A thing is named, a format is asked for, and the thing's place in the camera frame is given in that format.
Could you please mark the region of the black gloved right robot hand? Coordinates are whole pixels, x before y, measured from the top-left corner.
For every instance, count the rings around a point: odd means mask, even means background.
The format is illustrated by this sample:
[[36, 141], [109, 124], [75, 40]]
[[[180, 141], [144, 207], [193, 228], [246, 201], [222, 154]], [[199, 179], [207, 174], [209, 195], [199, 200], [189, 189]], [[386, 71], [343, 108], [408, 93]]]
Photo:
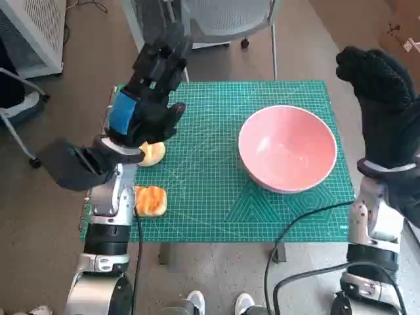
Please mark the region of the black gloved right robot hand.
[[419, 151], [419, 94], [403, 65], [377, 50], [345, 47], [336, 74], [350, 83], [362, 113], [365, 158], [392, 169], [414, 163]]

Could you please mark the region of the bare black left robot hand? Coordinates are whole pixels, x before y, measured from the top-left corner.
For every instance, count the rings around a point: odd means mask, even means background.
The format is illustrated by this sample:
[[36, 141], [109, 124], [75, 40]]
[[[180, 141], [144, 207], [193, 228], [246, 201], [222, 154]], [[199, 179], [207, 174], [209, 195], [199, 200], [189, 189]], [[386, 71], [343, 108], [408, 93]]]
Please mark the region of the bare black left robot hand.
[[180, 22], [170, 23], [153, 43], [144, 44], [108, 116], [106, 134], [113, 143], [138, 148], [144, 142], [163, 142], [176, 133], [186, 105], [169, 106], [169, 95], [182, 81], [191, 48]]

